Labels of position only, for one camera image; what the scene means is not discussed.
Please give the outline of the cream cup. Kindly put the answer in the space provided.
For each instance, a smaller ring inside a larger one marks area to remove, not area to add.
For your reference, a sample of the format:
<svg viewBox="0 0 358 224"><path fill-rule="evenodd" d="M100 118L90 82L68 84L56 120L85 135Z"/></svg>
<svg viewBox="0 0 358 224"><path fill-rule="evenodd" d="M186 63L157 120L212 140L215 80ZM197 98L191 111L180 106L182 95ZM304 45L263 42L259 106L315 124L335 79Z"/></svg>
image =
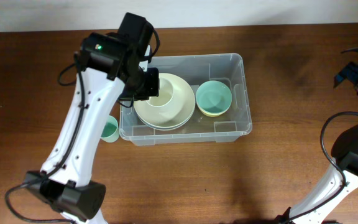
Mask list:
<svg viewBox="0 0 358 224"><path fill-rule="evenodd" d="M173 97L173 85L166 78L159 78L158 96L150 97L147 103L150 106L162 107L170 102Z"/></svg>

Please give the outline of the beige bowl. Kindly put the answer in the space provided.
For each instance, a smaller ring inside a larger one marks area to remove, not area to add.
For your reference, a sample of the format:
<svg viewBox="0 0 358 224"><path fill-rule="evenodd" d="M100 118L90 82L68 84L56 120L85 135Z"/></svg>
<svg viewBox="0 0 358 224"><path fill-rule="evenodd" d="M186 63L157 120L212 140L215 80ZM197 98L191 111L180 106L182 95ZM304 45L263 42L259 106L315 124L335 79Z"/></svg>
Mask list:
<svg viewBox="0 0 358 224"><path fill-rule="evenodd" d="M173 85L173 97L169 103L162 107L150 106L147 101L136 101L134 103L135 112L137 110L151 110L161 112L178 113L183 108L190 110L195 108L195 96L190 85L182 78L171 73L160 73L159 78L166 78Z"/></svg>
<svg viewBox="0 0 358 224"><path fill-rule="evenodd" d="M161 131L169 131L183 126L193 115L195 109L182 109L176 112L137 110L139 119L147 126Z"/></svg>

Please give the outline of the green bowl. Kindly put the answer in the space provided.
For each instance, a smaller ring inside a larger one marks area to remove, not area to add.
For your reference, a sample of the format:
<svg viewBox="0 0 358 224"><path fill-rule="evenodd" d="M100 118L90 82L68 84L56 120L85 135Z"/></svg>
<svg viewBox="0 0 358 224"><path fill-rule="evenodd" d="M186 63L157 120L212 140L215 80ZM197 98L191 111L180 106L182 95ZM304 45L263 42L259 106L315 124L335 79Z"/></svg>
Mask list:
<svg viewBox="0 0 358 224"><path fill-rule="evenodd" d="M228 110L232 103L232 93L229 87L216 80L200 85L195 98L198 108L212 113Z"/></svg>

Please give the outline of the yellow bowl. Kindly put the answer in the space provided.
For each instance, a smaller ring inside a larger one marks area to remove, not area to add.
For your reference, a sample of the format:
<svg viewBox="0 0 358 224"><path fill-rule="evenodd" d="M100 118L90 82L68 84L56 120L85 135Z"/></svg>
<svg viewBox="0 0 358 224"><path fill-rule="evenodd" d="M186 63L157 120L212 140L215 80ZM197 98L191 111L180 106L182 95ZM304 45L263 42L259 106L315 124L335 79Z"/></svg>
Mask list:
<svg viewBox="0 0 358 224"><path fill-rule="evenodd" d="M212 113L212 112L208 112L208 111L205 111L205 110L202 110L201 108L199 108L199 110L206 116L208 117L217 117L217 116L221 116L223 115L227 110L225 111L220 111L220 112L217 112L217 113Z"/></svg>

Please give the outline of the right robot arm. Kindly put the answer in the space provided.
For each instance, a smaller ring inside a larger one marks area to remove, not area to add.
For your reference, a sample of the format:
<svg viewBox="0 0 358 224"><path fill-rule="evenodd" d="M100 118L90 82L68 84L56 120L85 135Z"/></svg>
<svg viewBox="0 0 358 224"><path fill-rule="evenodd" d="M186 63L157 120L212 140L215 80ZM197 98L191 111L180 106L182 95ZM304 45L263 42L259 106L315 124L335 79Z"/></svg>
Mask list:
<svg viewBox="0 0 358 224"><path fill-rule="evenodd" d="M351 62L335 77L334 84L349 80L358 95L358 65ZM341 133L331 151L327 151L324 135L328 124L340 116L356 116L358 112L344 111L329 117L319 137L322 152L330 165L314 189L297 205L277 218L278 223L326 223L326 217L352 191L358 188L358 124Z"/></svg>

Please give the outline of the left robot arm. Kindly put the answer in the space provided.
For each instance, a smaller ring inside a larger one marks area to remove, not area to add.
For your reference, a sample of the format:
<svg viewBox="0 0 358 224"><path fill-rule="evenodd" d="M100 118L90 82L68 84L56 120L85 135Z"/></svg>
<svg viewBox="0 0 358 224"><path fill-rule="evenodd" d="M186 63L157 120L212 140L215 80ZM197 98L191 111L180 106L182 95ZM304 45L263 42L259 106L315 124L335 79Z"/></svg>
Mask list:
<svg viewBox="0 0 358 224"><path fill-rule="evenodd" d="M55 147L38 171L25 175L26 189L68 223L104 223L106 188L92 181L99 139L113 106L158 95L154 56L157 32L146 18L127 13L117 32L92 33L74 56L73 100Z"/></svg>

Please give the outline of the clear plastic storage container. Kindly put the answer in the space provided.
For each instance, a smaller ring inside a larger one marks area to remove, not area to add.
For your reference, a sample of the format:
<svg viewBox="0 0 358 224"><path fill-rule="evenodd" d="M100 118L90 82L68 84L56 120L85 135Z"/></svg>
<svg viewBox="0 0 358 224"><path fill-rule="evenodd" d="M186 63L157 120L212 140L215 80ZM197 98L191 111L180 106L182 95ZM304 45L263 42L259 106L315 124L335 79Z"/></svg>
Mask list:
<svg viewBox="0 0 358 224"><path fill-rule="evenodd" d="M216 80L232 93L231 107L221 116L208 117L198 108L181 127L160 131L148 127L135 109L120 107L120 137L137 146L187 142L233 142L252 131L243 59L239 54L182 55L154 57L150 67L161 73L172 73L188 84L201 85Z"/></svg>

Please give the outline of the green cup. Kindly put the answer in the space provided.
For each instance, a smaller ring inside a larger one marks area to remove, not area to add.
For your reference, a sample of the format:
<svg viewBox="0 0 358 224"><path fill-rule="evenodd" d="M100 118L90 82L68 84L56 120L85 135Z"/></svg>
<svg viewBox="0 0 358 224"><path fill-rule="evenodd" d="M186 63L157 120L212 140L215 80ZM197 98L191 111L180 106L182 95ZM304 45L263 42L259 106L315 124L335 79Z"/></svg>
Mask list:
<svg viewBox="0 0 358 224"><path fill-rule="evenodd" d="M116 118L109 116L104 126L101 140L112 143L119 139L119 123Z"/></svg>

